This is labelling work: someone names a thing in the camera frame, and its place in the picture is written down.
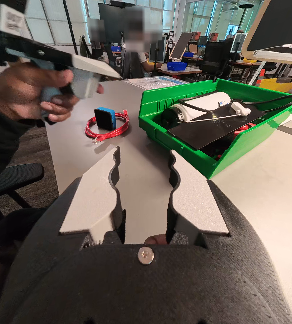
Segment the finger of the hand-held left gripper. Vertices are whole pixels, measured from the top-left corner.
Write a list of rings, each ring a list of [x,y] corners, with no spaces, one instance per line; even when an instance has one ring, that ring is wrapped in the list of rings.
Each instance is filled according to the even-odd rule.
[[[73,94],[78,99],[91,98],[97,91],[101,75],[78,68],[70,68],[73,80],[70,83]]]
[[[75,54],[71,55],[71,61],[72,66],[77,69],[104,75],[113,79],[122,79],[120,74],[105,62]]]

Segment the blue black whiteboard eraser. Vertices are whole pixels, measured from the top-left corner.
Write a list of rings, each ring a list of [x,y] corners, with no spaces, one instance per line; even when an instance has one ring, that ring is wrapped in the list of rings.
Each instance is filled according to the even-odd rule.
[[[116,129],[116,115],[115,111],[110,108],[98,107],[94,109],[95,121],[99,128],[113,131]]]

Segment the green plastic bin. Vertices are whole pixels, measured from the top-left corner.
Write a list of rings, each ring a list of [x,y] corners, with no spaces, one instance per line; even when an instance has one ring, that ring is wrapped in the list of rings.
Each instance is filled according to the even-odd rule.
[[[238,134],[217,160],[219,155],[217,149],[214,149],[213,157],[211,157],[202,150],[195,150],[172,136],[160,125],[162,112],[177,103],[179,99],[192,98],[214,91],[227,93],[231,99],[243,103],[266,102],[283,96],[289,98],[258,104],[258,109],[266,112],[266,115],[251,122],[256,126]],[[215,82],[207,80],[144,91],[140,102],[139,127],[157,144],[166,150],[175,150],[202,175],[211,179],[270,137],[291,113],[292,97],[289,94],[217,79]]]

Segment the white plastic stick tool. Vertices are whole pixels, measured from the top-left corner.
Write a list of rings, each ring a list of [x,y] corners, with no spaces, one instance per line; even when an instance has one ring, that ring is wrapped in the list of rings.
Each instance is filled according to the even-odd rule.
[[[231,108],[233,109],[234,112],[236,112],[236,114],[229,115],[229,116],[223,116],[223,117],[214,117],[211,119],[188,120],[188,121],[185,121],[185,123],[189,124],[189,123],[196,123],[196,122],[227,119],[227,118],[233,118],[233,117],[243,117],[243,116],[248,116],[251,113],[251,110],[249,108],[242,106],[239,102],[232,102]]]

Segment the person's left hand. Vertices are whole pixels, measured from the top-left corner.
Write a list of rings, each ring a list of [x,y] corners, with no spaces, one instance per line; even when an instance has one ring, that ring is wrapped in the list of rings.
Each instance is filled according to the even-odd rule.
[[[40,69],[32,63],[19,63],[0,74],[0,112],[12,120],[40,119],[42,112],[51,122],[62,122],[71,116],[79,99],[74,95],[55,95],[41,101],[45,87],[60,88],[72,82],[70,70]]]

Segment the black floor lamp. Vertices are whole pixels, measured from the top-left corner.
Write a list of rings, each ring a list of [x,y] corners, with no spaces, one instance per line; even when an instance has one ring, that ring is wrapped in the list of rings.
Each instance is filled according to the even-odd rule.
[[[238,30],[242,30],[244,33],[247,31],[250,22],[252,20],[253,17],[253,10],[254,4],[251,3],[247,3],[247,4],[241,4],[239,6],[239,9],[242,9],[242,16],[241,16],[241,20],[239,22],[238,25]]]
[[[63,2],[63,7],[64,7],[64,10],[65,10],[67,23],[68,23],[68,26],[69,26],[71,40],[72,40],[72,44],[74,46],[75,54],[78,55],[78,49],[77,49],[75,36],[74,36],[74,33],[73,33],[73,29],[72,29],[72,24],[71,24],[70,15],[69,15],[68,7],[67,7],[67,2],[66,2],[66,0],[62,0],[62,2]]]

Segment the large black monitor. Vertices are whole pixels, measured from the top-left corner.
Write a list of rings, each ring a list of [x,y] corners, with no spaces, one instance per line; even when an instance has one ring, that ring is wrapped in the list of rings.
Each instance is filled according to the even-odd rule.
[[[98,4],[100,20],[104,25],[104,43],[123,44],[124,41],[142,41],[144,14],[134,7],[119,8],[104,3]]]

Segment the small monitor on stand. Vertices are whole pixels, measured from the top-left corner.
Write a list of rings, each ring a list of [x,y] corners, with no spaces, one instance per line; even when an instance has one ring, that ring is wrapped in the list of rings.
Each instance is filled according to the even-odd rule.
[[[166,35],[158,41],[150,43],[149,58],[150,63],[164,63],[166,55]]]

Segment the black flat sheet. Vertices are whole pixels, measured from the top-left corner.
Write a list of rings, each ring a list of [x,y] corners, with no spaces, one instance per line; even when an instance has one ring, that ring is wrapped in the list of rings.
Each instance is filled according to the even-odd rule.
[[[238,128],[255,121],[266,115],[266,112],[260,111],[254,105],[240,103],[242,106],[249,108],[251,113],[248,116],[232,117],[212,121],[196,123],[180,123],[178,126],[168,130],[172,136],[186,143],[195,150],[221,139],[222,137],[233,133]],[[236,112],[231,108],[231,103],[221,106],[212,112],[208,112],[193,120],[211,119],[234,115]]]

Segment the blue plastic bin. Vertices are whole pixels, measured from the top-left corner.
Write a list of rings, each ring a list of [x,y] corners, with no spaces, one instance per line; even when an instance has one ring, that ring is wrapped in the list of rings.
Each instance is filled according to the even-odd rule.
[[[185,71],[187,67],[187,62],[168,62],[167,69],[168,71],[178,72]]]

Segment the white bottle black cap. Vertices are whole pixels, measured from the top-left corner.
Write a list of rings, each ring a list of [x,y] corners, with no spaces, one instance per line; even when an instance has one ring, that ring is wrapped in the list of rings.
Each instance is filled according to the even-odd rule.
[[[179,99],[177,103],[162,112],[160,116],[161,126],[167,130],[171,129],[180,123],[192,121],[229,103],[231,103],[230,96],[218,91]]]

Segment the wooden desk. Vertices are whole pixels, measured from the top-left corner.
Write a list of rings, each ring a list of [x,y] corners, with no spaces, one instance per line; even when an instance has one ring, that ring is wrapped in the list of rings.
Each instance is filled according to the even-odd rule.
[[[185,76],[191,74],[200,74],[202,72],[202,70],[198,68],[188,67],[188,66],[184,70],[172,71],[172,70],[168,70],[166,64],[162,65],[160,68],[156,68],[156,71],[170,76],[174,76],[174,75]]]

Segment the yellow box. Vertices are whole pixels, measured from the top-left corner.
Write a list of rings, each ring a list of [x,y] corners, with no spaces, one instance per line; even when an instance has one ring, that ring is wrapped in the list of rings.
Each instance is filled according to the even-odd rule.
[[[266,78],[261,80],[259,87],[272,91],[288,93],[292,90],[292,82],[279,83],[277,82],[277,78]]]

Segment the tablet on stand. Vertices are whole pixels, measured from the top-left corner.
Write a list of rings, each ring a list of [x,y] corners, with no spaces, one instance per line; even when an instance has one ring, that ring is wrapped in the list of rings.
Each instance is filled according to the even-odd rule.
[[[242,46],[247,37],[247,33],[236,33],[233,38],[230,53],[241,53]]]

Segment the black board on easel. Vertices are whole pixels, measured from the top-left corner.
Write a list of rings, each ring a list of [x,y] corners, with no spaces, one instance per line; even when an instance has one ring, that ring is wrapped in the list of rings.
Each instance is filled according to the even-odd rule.
[[[264,1],[241,53],[247,59],[292,64],[292,0]]]

